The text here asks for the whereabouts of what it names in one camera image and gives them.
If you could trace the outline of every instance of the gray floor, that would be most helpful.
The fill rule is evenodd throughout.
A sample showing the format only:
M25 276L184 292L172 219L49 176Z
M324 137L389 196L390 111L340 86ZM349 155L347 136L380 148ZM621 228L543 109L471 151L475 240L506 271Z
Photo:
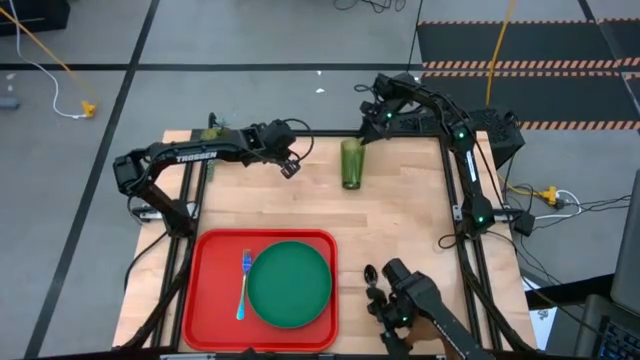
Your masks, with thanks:
M67 62L127 63L149 2L74 0L69 28L40 37ZM589 2L598 17L640 17L636 0ZM417 1L407 3L400 13L378 15L364 4L340 12L329 0L162 0L141 62L402 63L417 9ZM421 19L500 20L507 3L425 0ZM576 1L521 0L514 19L583 16ZM26 39L23 48L29 58L50 62ZM14 38L0 38L0 62L17 61ZM0 95L12 93L22 107L0 112L2 359L24 354L124 75L82 73L98 89L101 107L93 120L72 121L52 112L53 85L46 76L36 71L11 74L0 72ZM56 75L62 87L60 107L79 111L80 90L65 74ZM202 127L210 111L232 126L300 117L316 129L355 128L358 105L367 96L352 87L370 83L374 76L357 71L138 72L41 355L111 345L122 279L138 234L124 209L125 198L115 188L110 168L115 156L159 139L165 129ZM640 168L636 132L524 136L527 145L511 174L514 183L556 185L590 201L627 194L633 172ZM538 203L533 209L536 214L548 211ZM525 243L562 281L608 273L614 268L624 215L624 210L586 214L536 231ZM569 348L553 347L558 352Z

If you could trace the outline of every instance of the green cup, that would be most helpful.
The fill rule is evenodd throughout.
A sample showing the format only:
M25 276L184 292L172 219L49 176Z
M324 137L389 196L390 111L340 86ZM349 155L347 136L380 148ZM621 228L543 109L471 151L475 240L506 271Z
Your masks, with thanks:
M347 139L340 144L342 158L342 187L347 190L360 189L362 167L364 165L364 146L358 139Z

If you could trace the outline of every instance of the red tray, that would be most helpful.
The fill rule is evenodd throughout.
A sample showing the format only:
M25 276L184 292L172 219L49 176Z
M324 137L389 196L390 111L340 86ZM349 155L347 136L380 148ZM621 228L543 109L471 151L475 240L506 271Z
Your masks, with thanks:
M279 241L298 240L324 256L333 277L331 299L320 316L298 329L279 329L260 319L245 299L245 318L236 320L242 288L242 250L253 258ZM182 334L199 351L311 351L326 349L338 334L338 250L323 230L215 229L198 239L187 291Z

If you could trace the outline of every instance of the yellow connector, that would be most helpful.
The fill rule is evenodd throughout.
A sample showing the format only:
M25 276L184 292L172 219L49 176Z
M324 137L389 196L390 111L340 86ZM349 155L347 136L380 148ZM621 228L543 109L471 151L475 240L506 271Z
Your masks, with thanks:
M96 114L96 106L89 104L88 101L83 101L82 111L84 111L84 116L86 116L87 118L92 118Z
M539 192L538 196L543 198L547 202L547 204L549 206L555 206L556 205L556 192L557 191L558 191L557 187L549 186L549 189L547 189L546 191Z

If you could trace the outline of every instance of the wooden table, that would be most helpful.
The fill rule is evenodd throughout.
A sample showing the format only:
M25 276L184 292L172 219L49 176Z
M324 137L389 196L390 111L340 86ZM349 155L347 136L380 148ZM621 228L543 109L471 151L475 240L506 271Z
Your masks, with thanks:
M190 135L190 131L167 131L163 141L185 141ZM378 337L382 326L366 310L362 270L369 263L380 270L393 257L401 258L410 271L420 270L431 277L445 304L468 325L456 250L442 250L437 246L442 235L453 233L438 140L394 138L368 145L359 191L346 191L341 187L342 139L315 140L315 148L304 160L302 170L290 180L284 179L274 165L254 164L244 168L240 164L217 163L213 182L205 190L200 232L212 228L282 227L319 228L331 233L338 244L340 321L338 337L327 352L386 353ZM478 140L491 170L495 171L486 135L479 134ZM308 145L309 138L300 137L292 148L302 154ZM477 149L476 153L477 159L481 159ZM489 173L481 160L478 166L484 194L498 207ZM198 167L199 164L194 166L191 199ZM177 198L183 171L184 166L169 167L156 184L170 197ZM504 224L494 225L491 230L511 236ZM144 225L136 252L163 231L164 225L159 221ZM482 239L495 303L520 336L535 346L513 246L491 234ZM128 340L157 303L168 247L169 241L165 240L133 269L114 345ZM380 283L380 287L388 291L386 281ZM476 302L483 345L490 348L486 313L479 301ZM166 317L163 336L166 344L174 307L175 301ZM180 350L192 351L184 342ZM412 353L442 353L442 346L439 341L423 342Z

